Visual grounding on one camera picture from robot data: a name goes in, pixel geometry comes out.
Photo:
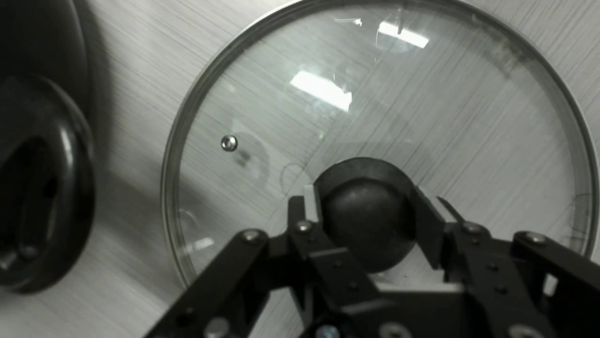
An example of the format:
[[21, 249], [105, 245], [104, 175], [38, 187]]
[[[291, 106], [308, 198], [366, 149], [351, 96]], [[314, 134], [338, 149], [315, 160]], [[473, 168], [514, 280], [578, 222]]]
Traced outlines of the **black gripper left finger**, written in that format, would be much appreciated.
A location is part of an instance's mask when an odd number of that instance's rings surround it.
[[287, 232], [235, 235], [145, 338], [246, 338], [270, 294], [289, 288], [304, 322], [302, 338], [377, 335], [381, 294], [347, 249], [336, 249], [306, 220], [300, 196], [287, 205]]

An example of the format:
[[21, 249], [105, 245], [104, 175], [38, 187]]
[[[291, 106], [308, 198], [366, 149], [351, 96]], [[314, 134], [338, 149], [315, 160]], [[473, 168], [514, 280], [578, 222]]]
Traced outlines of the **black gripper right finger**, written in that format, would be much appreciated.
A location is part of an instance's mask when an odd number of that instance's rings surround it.
[[535, 232], [510, 241], [413, 188], [417, 245], [447, 282], [465, 288], [488, 338], [600, 338], [600, 267]]

